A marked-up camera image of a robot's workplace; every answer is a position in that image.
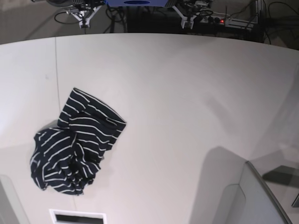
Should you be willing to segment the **navy white striped t-shirt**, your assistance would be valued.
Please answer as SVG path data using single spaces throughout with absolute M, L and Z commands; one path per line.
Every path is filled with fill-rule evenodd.
M 81 195 L 100 171 L 104 153 L 111 150 L 126 121 L 96 97 L 73 88 L 57 126 L 34 136 L 31 178 L 41 190 L 52 187 L 67 195 Z

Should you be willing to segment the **red lit power strip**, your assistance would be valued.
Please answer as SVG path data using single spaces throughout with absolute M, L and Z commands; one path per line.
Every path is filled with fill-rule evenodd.
M 251 30 L 258 22 L 256 16 L 247 20 L 240 20 L 235 18 L 225 18 L 220 16 L 204 16 L 201 24 L 217 25 L 227 28 L 249 29 Z

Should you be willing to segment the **grey partition panel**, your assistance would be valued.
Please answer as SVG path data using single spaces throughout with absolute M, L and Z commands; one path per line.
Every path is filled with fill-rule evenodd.
M 254 165 L 223 147 L 204 158 L 191 224 L 290 224 Z

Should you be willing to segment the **white slotted box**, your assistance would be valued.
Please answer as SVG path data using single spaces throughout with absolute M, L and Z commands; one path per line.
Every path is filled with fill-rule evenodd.
M 105 213 L 50 209 L 54 224 L 107 224 Z

